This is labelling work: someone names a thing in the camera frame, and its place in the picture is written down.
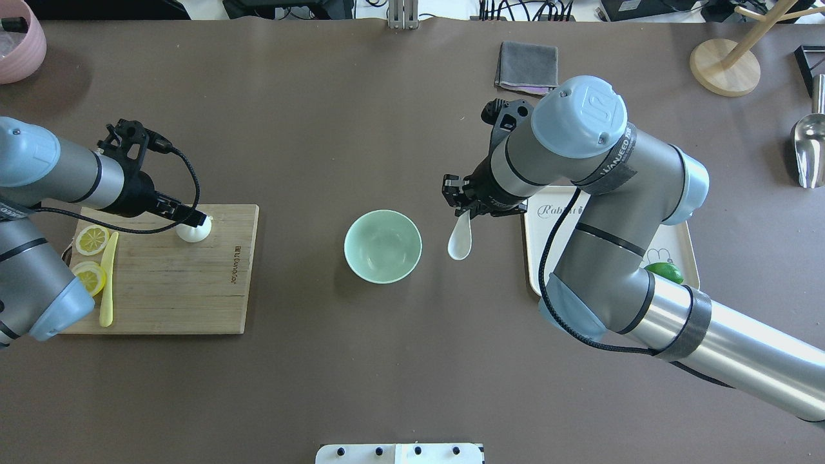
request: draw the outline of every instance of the black strap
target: black strap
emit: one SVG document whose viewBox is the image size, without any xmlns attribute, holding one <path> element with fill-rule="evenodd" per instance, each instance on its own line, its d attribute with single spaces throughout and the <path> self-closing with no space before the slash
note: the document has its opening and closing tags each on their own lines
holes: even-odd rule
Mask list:
<svg viewBox="0 0 825 464">
<path fill-rule="evenodd" d="M 624 329 L 616 332 L 619 335 L 625 335 L 629 333 L 631 330 L 635 329 L 636 326 L 642 322 L 644 316 L 648 315 L 648 310 L 650 309 L 650 303 L 653 301 L 653 294 L 656 292 L 656 279 L 653 278 L 653 273 L 648 271 L 648 293 L 644 296 L 644 302 L 642 303 L 642 308 L 639 310 L 639 313 L 636 317 L 630 321 L 630 324 L 627 325 Z"/>
<path fill-rule="evenodd" d="M 14 330 L 9 329 L 8 325 L 5 325 L 2 321 L 0 321 L 0 332 L 3 332 L 4 335 L 12 340 L 20 338 L 20 335 L 16 334 Z"/>
<path fill-rule="evenodd" d="M 78 198 L 75 201 L 70 201 L 69 203 L 79 203 L 83 200 L 86 200 L 87 198 L 92 196 L 92 194 L 97 190 L 97 186 L 99 186 L 101 184 L 101 179 L 103 178 L 103 163 L 101 162 L 101 155 L 99 155 L 99 154 L 94 154 L 94 155 L 95 155 L 95 161 L 97 161 L 97 176 L 95 177 L 95 182 L 92 184 L 92 188 L 90 188 L 89 191 L 86 192 L 85 195 L 81 196 L 80 198 Z"/>
<path fill-rule="evenodd" d="M 684 286 L 691 294 L 691 308 L 687 315 L 685 326 L 673 340 L 673 343 L 663 349 L 657 358 L 667 362 L 674 362 L 690 356 L 708 333 L 713 301 L 706 293 Z"/>
<path fill-rule="evenodd" d="M 39 239 L 34 239 L 31 242 L 26 242 L 26 243 L 24 243 L 20 246 L 17 246 L 13 249 L 10 249 L 10 250 L 6 251 L 3 254 L 0 254 L 0 263 L 2 263 L 3 261 L 6 261 L 7 259 L 14 258 L 18 254 L 23 253 L 24 251 L 26 251 L 28 249 L 33 249 L 36 246 L 40 246 L 42 244 L 47 244 L 47 243 L 48 242 L 43 237 L 40 237 Z"/>
<path fill-rule="evenodd" d="M 638 254 L 642 258 L 644 257 L 644 249 L 642 247 L 638 246 L 637 244 L 632 244 L 629 241 L 622 239 L 621 237 L 616 237 L 610 232 L 601 230 L 598 227 L 593 227 L 592 225 L 579 222 L 576 224 L 576 227 L 574 229 L 581 230 L 582 232 L 587 232 L 590 235 L 596 236 L 602 240 L 607 240 L 608 242 L 616 246 L 626 249 L 631 253 Z"/>
<path fill-rule="evenodd" d="M 591 195 L 602 195 L 621 187 L 637 173 L 627 164 L 635 146 L 636 126 L 627 123 L 625 133 L 613 145 L 599 167 L 581 181 L 573 182 L 573 185 Z"/>
<path fill-rule="evenodd" d="M 0 220 L 18 220 L 33 214 L 33 210 L 0 196 Z"/>
</svg>

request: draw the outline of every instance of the light green bowl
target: light green bowl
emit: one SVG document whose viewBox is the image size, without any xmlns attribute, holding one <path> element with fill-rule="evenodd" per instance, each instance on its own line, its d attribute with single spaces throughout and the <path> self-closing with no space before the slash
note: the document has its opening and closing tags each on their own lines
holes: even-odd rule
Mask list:
<svg viewBox="0 0 825 464">
<path fill-rule="evenodd" d="M 405 278 L 421 258 L 421 234 L 405 215 L 391 210 L 366 213 L 352 223 L 344 238 L 350 269 L 373 283 Z"/>
</svg>

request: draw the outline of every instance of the yellow knife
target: yellow knife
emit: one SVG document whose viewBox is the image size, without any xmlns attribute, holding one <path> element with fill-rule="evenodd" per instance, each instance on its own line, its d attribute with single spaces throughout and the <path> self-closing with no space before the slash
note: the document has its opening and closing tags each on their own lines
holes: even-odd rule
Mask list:
<svg viewBox="0 0 825 464">
<path fill-rule="evenodd" d="M 114 303 L 112 302 L 111 294 L 114 290 L 115 279 L 113 277 L 115 269 L 115 248 L 117 247 L 117 232 L 112 232 L 109 237 L 109 243 L 103 249 L 103 258 L 101 258 L 101 268 L 106 272 L 106 284 L 103 286 L 103 297 L 101 298 L 101 327 L 109 327 L 111 321 L 114 319 Z"/>
</svg>

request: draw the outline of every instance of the lemon slice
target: lemon slice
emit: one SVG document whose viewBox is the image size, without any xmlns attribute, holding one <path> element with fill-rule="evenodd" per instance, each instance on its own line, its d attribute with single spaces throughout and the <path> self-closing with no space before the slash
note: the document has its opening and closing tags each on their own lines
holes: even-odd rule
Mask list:
<svg viewBox="0 0 825 464">
<path fill-rule="evenodd" d="M 89 225 L 80 231 L 78 238 L 74 241 L 74 248 L 83 256 L 98 254 L 109 242 L 109 230 L 99 225 Z"/>
<path fill-rule="evenodd" d="M 81 261 L 80 263 L 77 263 L 74 268 L 72 268 L 72 272 L 75 276 L 77 276 L 78 272 L 86 266 L 100 266 L 100 264 L 95 263 L 94 261 Z"/>
<path fill-rule="evenodd" d="M 80 283 L 86 287 L 89 295 L 95 296 L 103 290 L 106 285 L 106 271 L 99 264 L 92 261 L 84 261 L 72 268 L 75 276 L 78 276 Z"/>
</svg>

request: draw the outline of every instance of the lime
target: lime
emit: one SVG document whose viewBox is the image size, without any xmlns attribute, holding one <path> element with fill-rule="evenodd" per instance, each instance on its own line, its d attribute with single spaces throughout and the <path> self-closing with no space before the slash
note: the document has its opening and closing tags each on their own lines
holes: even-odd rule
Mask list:
<svg viewBox="0 0 825 464">
<path fill-rule="evenodd" d="M 80 231 L 78 238 L 74 241 L 74 248 L 83 256 L 98 254 L 109 242 L 109 230 L 99 225 L 89 225 Z"/>
<path fill-rule="evenodd" d="M 681 271 L 676 267 L 676 264 L 673 263 L 652 263 L 644 268 L 671 282 L 681 284 L 685 281 L 685 278 L 681 275 Z"/>
<path fill-rule="evenodd" d="M 106 271 L 99 264 L 92 261 L 84 261 L 72 268 L 75 276 L 78 276 L 80 283 L 86 287 L 89 295 L 95 296 L 103 290 L 106 285 Z"/>
</svg>

